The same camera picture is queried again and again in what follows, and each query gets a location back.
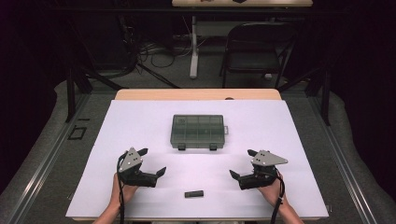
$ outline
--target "chair backrest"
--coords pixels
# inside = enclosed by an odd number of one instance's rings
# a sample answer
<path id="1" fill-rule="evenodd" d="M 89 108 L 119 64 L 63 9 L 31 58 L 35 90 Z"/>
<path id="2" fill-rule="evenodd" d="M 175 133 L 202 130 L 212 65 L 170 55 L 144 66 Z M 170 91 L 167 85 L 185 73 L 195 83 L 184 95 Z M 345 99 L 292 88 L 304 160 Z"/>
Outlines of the chair backrest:
<path id="1" fill-rule="evenodd" d="M 288 22 L 248 22 L 235 26 L 228 33 L 228 41 L 288 42 L 297 36 L 297 30 Z"/>

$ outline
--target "table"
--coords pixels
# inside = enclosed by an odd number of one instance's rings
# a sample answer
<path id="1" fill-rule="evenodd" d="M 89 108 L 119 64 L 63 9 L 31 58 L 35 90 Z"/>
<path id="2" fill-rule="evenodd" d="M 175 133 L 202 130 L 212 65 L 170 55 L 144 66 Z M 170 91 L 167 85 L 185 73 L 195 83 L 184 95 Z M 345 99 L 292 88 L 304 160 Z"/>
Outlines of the table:
<path id="1" fill-rule="evenodd" d="M 223 100 L 229 97 L 235 100 Z M 222 114 L 230 130 L 224 148 L 172 148 L 170 130 L 176 113 Z M 272 206 L 256 189 L 241 190 L 229 173 L 251 172 L 249 148 L 271 149 L 289 160 L 277 168 L 285 178 L 288 199 L 302 218 L 328 216 L 290 112 L 276 90 L 119 91 L 107 111 L 67 217 L 87 220 L 101 214 L 110 196 L 117 159 L 130 147 L 148 148 L 143 172 L 167 169 L 156 188 L 138 190 L 126 205 L 126 219 L 269 219 Z M 184 198 L 185 191 L 198 189 L 205 192 L 204 197 Z"/>
<path id="2" fill-rule="evenodd" d="M 236 3 L 233 0 L 173 0 L 174 7 L 311 7 L 312 0 L 247 0 L 244 3 Z M 198 48 L 197 48 L 197 20 L 192 16 L 191 36 L 192 36 L 192 55 L 190 78 L 197 78 L 198 76 Z M 221 22 L 219 25 L 210 27 L 209 32 L 204 35 L 227 35 L 228 32 L 235 26 L 235 22 Z"/>

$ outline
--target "human arm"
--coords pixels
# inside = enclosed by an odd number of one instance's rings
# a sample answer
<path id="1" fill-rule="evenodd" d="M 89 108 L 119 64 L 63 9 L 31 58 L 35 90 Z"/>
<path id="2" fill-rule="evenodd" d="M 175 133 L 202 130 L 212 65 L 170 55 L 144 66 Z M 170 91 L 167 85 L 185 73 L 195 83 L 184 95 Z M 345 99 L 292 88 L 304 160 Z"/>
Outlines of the human arm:
<path id="1" fill-rule="evenodd" d="M 258 188 L 258 190 L 260 191 L 264 199 L 273 207 L 275 207 L 277 199 L 279 198 L 280 180 L 276 179 L 276 181 L 272 185 L 260 187 Z M 303 221 L 295 212 L 294 208 L 289 204 L 286 193 L 283 195 L 283 201 L 282 204 L 279 206 L 278 213 L 286 224 L 303 223 Z"/>
<path id="2" fill-rule="evenodd" d="M 122 188 L 124 202 L 128 203 L 134 197 L 138 186 L 124 185 Z M 112 223 L 120 212 L 120 187 L 117 174 L 113 177 L 113 189 L 111 190 L 110 202 L 103 213 L 97 218 L 94 224 Z"/>

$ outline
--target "green transparent case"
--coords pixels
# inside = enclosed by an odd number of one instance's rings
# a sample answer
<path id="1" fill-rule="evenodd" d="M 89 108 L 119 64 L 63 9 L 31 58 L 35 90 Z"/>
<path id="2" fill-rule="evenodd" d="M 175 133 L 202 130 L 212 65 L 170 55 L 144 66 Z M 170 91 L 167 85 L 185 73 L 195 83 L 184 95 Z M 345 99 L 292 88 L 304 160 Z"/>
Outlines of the green transparent case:
<path id="1" fill-rule="evenodd" d="M 222 115 L 174 115 L 171 144 L 173 148 L 209 148 L 224 146 Z"/>

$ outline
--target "white tabletop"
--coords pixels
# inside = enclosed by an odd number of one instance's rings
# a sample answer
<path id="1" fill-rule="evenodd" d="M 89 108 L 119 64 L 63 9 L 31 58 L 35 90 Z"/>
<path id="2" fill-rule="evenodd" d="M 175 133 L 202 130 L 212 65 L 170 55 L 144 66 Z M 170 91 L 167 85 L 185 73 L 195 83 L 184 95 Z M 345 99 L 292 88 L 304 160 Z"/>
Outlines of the white tabletop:
<path id="1" fill-rule="evenodd" d="M 175 114 L 224 116 L 228 126 L 224 148 L 210 151 L 170 144 Z M 256 189 L 241 190 L 229 170 L 251 174 L 247 150 L 270 150 L 289 161 L 278 165 L 290 203 L 302 218 L 328 213 L 303 146 L 284 101 L 112 101 L 66 216 L 98 217 L 109 200 L 118 157 L 130 147 L 147 147 L 141 170 L 156 173 L 167 167 L 156 188 L 139 188 L 126 205 L 132 220 L 261 220 L 273 208 Z M 184 192 L 203 190 L 202 198 Z"/>
<path id="2" fill-rule="evenodd" d="M 173 0 L 174 7 L 311 7 L 312 0 Z"/>

